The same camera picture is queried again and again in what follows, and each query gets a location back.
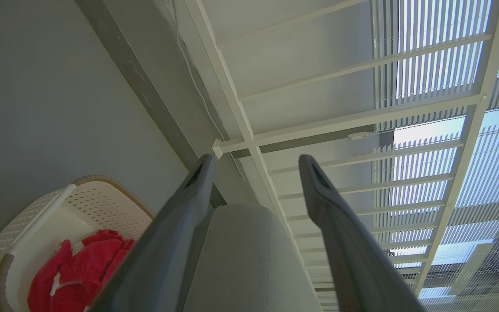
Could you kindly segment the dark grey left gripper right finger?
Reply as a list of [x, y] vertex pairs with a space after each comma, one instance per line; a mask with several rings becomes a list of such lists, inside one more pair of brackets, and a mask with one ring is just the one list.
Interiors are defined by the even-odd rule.
[[311, 155], [298, 160], [308, 216], [323, 235], [341, 312], [422, 312], [358, 215]]

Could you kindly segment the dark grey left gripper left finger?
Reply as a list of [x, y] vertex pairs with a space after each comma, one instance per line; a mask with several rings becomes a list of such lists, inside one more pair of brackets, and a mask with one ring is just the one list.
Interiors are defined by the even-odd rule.
[[196, 229], [212, 215], [215, 157], [202, 156], [93, 302], [94, 312], [174, 312]]

